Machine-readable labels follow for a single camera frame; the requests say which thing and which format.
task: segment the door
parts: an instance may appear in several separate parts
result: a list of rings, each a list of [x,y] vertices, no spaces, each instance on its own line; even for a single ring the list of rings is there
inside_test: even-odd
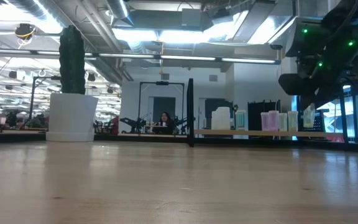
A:
[[[175,97],[154,97],[153,122],[159,122],[163,112],[169,113],[171,119],[174,119],[175,103]]]

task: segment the cactus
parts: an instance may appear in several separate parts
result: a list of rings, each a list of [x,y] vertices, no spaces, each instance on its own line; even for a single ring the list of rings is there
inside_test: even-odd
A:
[[[84,41],[74,26],[63,29],[59,53],[62,93],[85,94]]]

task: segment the pink container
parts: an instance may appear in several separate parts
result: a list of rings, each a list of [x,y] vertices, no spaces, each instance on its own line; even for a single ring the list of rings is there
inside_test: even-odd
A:
[[[268,128],[269,131],[278,131],[280,125],[280,112],[278,111],[269,111],[268,112]]]
[[[262,119],[262,131],[269,131],[269,113],[261,113],[260,118]]]

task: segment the dark hair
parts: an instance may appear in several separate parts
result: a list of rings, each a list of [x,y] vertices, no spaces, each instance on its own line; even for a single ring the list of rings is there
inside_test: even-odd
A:
[[[164,114],[165,113],[165,115],[167,115],[167,122],[169,123],[169,122],[171,122],[172,120],[171,120],[171,116],[169,115],[169,113],[168,112],[166,112],[166,111],[164,111],[164,112],[162,112],[161,113],[161,116],[160,116],[160,122],[162,122],[162,119],[161,119],[161,117],[162,117],[162,114]]]

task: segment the woman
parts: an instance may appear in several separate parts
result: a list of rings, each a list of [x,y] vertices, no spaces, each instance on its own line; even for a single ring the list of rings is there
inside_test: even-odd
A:
[[[175,129],[175,124],[171,120],[171,116],[169,116],[168,112],[163,112],[161,114],[160,121],[158,122],[158,126],[163,126],[165,123],[165,127],[154,127],[153,133],[154,134],[172,134],[173,130]]]

